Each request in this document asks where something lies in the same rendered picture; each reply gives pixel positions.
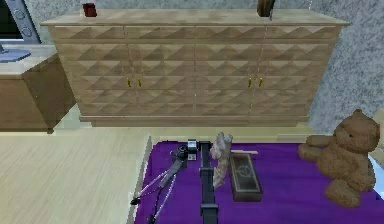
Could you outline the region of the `purple bed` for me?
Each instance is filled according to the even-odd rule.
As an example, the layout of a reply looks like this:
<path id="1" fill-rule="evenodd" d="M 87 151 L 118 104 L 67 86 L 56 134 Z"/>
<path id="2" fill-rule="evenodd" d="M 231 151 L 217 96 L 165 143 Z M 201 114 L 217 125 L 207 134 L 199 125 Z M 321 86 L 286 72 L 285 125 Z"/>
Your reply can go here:
<path id="1" fill-rule="evenodd" d="M 159 142 L 150 154 L 144 185 L 171 166 L 170 151 L 179 142 Z M 268 143 L 232 145 L 234 149 L 257 150 L 252 156 L 262 188 L 261 202 L 234 202 L 230 178 L 215 191 L 219 224 L 384 224 L 384 200 L 375 191 L 361 195 L 361 206 L 343 208 L 329 201 L 329 179 L 314 163 L 298 157 L 298 144 Z M 200 216 L 200 158 L 188 162 L 178 174 L 172 194 L 156 224 L 202 224 Z M 144 197 L 134 224 L 147 224 L 156 194 Z"/>

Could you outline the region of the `dark brown instrument case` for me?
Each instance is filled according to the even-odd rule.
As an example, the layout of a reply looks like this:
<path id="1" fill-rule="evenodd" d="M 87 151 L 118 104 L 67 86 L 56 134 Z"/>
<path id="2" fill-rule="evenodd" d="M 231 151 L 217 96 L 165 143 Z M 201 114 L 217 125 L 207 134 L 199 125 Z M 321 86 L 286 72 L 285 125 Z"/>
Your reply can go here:
<path id="1" fill-rule="evenodd" d="M 228 172 L 235 202 L 262 201 L 262 186 L 250 154 L 232 153 Z"/>

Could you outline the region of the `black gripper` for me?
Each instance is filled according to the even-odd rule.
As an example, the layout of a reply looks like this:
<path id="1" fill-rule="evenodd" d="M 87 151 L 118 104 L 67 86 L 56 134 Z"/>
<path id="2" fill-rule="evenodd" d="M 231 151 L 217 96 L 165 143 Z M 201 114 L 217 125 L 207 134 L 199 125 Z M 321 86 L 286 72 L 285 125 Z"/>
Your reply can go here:
<path id="1" fill-rule="evenodd" d="M 168 202 L 169 196 L 171 195 L 175 181 L 177 179 L 177 173 L 181 170 L 183 170 L 188 163 L 188 146 L 187 145 L 179 145 L 176 152 L 172 152 L 172 165 L 171 167 L 159 174 L 157 177 L 155 177 L 149 184 L 145 185 L 143 189 L 135 193 L 130 204 L 131 205 L 138 205 L 140 203 L 140 200 L 142 197 L 148 196 L 158 190 L 161 190 L 165 188 L 165 186 L 170 182 L 171 183 L 168 188 L 167 194 L 164 197 L 164 200 L 161 204 L 158 204 L 159 198 L 160 198 L 160 192 L 157 194 L 157 200 L 155 202 L 154 206 L 154 212 L 150 214 L 147 218 L 147 224 L 156 224 L 156 220 L 159 217 L 160 213 L 162 212 L 164 206 Z"/>

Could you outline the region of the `grey plush toy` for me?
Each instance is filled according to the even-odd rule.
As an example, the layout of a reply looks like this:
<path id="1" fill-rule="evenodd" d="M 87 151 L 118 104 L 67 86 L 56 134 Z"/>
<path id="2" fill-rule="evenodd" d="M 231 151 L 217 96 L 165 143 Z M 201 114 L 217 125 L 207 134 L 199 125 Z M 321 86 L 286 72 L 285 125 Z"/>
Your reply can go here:
<path id="1" fill-rule="evenodd" d="M 233 136 L 231 134 L 220 132 L 210 149 L 211 157 L 217 161 L 213 175 L 213 187 L 215 189 L 225 183 L 224 178 L 228 169 L 232 140 Z"/>

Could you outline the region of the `brown teddy bear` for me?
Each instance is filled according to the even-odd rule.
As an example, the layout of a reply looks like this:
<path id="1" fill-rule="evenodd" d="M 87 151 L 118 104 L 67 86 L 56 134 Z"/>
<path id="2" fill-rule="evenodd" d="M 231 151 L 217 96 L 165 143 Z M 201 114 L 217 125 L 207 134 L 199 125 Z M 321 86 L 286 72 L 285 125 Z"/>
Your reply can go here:
<path id="1" fill-rule="evenodd" d="M 310 135 L 297 148 L 302 160 L 315 162 L 321 174 L 331 179 L 325 195 L 333 203 L 356 208 L 361 194 L 376 184 L 368 158 L 379 144 L 380 125 L 356 109 L 341 121 L 332 135 Z"/>

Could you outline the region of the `light wood sideboard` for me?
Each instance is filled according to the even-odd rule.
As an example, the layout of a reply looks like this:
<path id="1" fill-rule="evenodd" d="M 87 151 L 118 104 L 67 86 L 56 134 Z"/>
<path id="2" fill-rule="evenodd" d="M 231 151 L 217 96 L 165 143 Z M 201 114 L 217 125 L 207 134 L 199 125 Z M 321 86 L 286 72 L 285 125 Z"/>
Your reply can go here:
<path id="1" fill-rule="evenodd" d="M 346 23 L 308 9 L 100 9 L 45 21 L 95 127 L 296 126 Z"/>

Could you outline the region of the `grey television set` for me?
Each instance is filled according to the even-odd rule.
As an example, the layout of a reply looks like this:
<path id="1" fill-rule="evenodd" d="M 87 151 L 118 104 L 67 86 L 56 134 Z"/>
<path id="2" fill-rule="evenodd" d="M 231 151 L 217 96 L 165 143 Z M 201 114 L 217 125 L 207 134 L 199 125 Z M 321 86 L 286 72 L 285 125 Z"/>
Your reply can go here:
<path id="1" fill-rule="evenodd" d="M 5 44 L 40 44 L 25 0 L 0 0 L 0 63 L 17 62 L 31 55 L 29 50 Z"/>

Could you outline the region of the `dark brown curved object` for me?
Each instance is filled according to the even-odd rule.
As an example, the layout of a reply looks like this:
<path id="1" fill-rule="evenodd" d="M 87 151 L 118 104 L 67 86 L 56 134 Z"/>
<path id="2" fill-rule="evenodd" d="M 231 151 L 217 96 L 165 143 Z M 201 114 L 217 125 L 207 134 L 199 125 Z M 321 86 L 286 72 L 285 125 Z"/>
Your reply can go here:
<path id="1" fill-rule="evenodd" d="M 258 0 L 257 13 L 260 17 L 269 17 L 276 0 Z"/>

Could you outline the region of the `dark red cup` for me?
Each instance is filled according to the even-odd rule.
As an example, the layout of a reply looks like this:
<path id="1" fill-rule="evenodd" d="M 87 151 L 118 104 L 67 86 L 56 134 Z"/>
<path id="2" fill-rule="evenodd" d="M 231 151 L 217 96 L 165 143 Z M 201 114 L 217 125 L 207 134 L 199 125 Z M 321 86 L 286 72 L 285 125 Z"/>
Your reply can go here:
<path id="1" fill-rule="evenodd" d="M 97 11 L 94 3 L 84 3 L 83 11 L 86 17 L 96 17 Z"/>

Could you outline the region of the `brown wooden tv stand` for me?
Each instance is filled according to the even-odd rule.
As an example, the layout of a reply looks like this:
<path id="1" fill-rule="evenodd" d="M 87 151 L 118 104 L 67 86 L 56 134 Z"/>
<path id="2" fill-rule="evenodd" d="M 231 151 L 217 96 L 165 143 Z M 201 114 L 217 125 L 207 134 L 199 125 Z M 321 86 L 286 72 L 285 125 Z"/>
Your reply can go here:
<path id="1" fill-rule="evenodd" d="M 30 56 L 0 63 L 0 132 L 47 132 L 76 100 L 54 45 L 5 45 Z"/>

